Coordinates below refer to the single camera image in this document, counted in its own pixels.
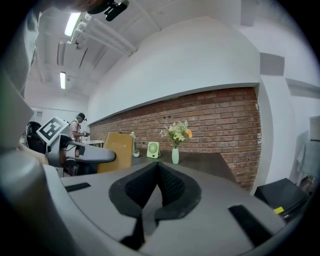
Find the white box appliance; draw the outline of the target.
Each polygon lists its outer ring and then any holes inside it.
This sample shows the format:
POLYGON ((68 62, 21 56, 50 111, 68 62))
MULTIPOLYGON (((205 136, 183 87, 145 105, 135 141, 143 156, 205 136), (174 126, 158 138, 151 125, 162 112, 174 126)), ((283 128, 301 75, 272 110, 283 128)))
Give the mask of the white box appliance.
POLYGON ((320 142, 320 115, 309 118, 309 139, 320 142))

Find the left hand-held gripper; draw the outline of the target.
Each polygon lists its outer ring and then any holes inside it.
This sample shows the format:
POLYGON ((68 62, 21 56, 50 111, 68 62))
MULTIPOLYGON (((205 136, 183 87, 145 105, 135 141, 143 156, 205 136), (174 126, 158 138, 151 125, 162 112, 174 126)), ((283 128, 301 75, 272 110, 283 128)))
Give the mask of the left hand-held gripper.
POLYGON ((53 167, 62 167, 60 164, 60 150, 62 148, 70 149, 76 146, 79 149, 79 158, 68 156, 68 165, 74 166, 87 163, 109 163, 116 160, 116 153, 110 149, 85 145, 73 141, 66 132, 69 131, 69 124, 61 118, 54 116, 46 124, 42 125, 36 133, 45 143, 45 155, 48 164, 53 167))

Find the long ceiling light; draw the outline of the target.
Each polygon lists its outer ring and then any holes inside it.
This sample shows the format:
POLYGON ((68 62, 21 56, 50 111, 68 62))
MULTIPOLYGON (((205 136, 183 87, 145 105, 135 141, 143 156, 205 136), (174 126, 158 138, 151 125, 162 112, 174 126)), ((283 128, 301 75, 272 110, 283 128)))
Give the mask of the long ceiling light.
POLYGON ((69 18, 68 18, 68 21, 66 23, 66 27, 64 30, 64 34, 66 36, 71 37, 73 35, 75 26, 76 26, 80 16, 81 16, 80 12, 73 12, 69 15, 69 18))

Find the black cabinet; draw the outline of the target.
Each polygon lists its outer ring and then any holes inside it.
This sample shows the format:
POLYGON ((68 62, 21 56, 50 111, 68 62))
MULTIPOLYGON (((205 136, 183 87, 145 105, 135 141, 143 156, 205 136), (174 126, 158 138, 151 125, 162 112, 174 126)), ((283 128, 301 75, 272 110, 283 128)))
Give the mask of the black cabinet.
POLYGON ((258 186, 254 196, 273 210, 283 207, 284 212, 278 215, 286 223, 293 220, 300 213, 308 199, 307 194, 287 178, 258 186))

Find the white table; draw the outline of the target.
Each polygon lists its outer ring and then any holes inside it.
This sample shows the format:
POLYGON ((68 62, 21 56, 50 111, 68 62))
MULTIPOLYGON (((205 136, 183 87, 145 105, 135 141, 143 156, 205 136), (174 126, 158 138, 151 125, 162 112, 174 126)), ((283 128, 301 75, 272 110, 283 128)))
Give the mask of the white table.
POLYGON ((104 141, 102 140, 83 140, 82 143, 85 145, 99 147, 99 148, 102 148, 104 145, 104 141))

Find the bunch of artificial flowers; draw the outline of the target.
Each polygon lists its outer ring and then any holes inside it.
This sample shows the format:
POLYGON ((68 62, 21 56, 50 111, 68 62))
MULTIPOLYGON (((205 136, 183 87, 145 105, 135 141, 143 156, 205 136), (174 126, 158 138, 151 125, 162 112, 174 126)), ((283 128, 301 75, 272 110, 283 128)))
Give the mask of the bunch of artificial flowers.
POLYGON ((161 130, 160 135, 162 138, 168 138, 174 148, 178 148, 186 138, 191 139, 193 137, 192 131, 188 128, 187 121, 174 122, 169 127, 161 130))

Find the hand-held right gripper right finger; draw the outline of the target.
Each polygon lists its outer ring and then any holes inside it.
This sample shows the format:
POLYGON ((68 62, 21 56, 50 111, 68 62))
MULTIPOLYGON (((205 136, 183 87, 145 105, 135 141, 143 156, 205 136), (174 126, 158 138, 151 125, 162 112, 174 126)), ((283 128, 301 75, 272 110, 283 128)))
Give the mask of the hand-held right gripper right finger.
POLYGON ((201 188, 201 200, 185 217, 160 221, 140 248, 147 256, 237 256, 254 245, 229 211, 243 205, 271 235, 285 227, 285 221, 258 198, 234 182, 172 163, 173 168, 193 178, 201 188))

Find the person's grey shirt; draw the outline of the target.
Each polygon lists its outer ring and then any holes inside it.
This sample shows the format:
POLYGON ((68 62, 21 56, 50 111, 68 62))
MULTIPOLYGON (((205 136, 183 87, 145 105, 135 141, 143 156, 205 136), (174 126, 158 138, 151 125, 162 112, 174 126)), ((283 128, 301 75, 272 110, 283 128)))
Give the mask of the person's grey shirt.
POLYGON ((19 51, 17 53, 19 61, 17 63, 18 74, 16 74, 15 77, 17 78, 16 88, 23 98, 25 97, 25 88, 30 69, 36 55, 40 16, 41 12, 32 8, 28 12, 18 32, 19 43, 17 43, 17 46, 19 46, 19 51))

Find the person's left forearm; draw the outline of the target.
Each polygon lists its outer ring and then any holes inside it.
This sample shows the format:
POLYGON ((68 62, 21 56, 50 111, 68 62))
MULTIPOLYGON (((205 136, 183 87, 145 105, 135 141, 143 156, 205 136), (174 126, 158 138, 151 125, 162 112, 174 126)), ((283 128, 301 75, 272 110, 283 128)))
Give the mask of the person's left forearm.
POLYGON ((47 156, 45 154, 39 153, 37 151, 34 151, 34 150, 28 148, 27 146, 25 146, 22 143, 18 144, 17 150, 22 152, 22 153, 24 153, 24 154, 27 154, 27 155, 29 155, 31 157, 36 158, 43 165, 48 165, 49 164, 48 158, 47 158, 47 156))

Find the white ceiling pipes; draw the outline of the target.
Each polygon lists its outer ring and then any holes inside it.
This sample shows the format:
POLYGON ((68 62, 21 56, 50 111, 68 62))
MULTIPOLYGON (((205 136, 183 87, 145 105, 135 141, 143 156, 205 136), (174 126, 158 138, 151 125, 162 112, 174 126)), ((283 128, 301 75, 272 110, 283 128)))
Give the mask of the white ceiling pipes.
POLYGON ((74 30, 70 43, 81 49, 88 46, 90 41, 100 43, 127 57, 138 50, 118 32, 86 13, 84 21, 81 21, 74 30))

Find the person's left hand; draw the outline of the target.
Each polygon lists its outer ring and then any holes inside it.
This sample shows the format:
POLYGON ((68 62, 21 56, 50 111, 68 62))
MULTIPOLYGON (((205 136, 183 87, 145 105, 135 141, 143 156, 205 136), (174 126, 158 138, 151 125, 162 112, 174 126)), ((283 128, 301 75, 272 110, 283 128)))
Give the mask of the person's left hand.
POLYGON ((80 151, 76 146, 71 146, 71 148, 64 147, 59 151, 60 165, 65 168, 68 165, 67 157, 79 158, 79 156, 80 151))

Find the grey tablecloth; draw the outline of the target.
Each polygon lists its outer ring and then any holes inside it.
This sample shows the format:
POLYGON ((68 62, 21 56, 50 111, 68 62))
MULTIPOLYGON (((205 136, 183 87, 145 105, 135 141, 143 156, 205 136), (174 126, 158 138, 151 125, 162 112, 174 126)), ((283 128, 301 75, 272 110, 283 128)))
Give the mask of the grey tablecloth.
POLYGON ((296 157, 299 179, 303 175, 310 175, 320 180, 320 140, 310 139, 309 131, 306 130, 298 137, 302 147, 296 157))

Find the green desk fan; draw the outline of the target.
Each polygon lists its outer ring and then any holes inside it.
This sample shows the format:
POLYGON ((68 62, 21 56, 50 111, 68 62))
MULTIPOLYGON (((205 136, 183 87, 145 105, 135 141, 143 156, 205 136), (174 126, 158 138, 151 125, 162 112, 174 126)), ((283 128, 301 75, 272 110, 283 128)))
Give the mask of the green desk fan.
POLYGON ((157 159, 160 156, 160 145, 159 142, 150 141, 147 145, 146 156, 148 158, 157 159))

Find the black office chair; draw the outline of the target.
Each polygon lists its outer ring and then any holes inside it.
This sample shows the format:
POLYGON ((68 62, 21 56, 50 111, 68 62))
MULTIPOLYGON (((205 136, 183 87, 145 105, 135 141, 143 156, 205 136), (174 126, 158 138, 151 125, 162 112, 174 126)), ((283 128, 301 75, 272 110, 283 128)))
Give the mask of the black office chair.
POLYGON ((29 149, 41 154, 46 153, 46 145, 37 134, 37 130, 41 124, 35 121, 30 121, 26 126, 26 143, 29 149))

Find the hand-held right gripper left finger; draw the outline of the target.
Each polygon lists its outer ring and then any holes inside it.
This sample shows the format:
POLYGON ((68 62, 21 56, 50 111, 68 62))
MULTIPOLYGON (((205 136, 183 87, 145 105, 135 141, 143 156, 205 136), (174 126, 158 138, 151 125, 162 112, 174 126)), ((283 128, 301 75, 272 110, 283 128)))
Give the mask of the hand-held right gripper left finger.
POLYGON ((53 166, 43 166, 50 196, 71 236, 75 256, 158 256, 120 242, 133 234, 136 219, 120 214, 109 197, 115 181, 149 166, 142 163, 120 171, 65 178, 59 177, 53 166))

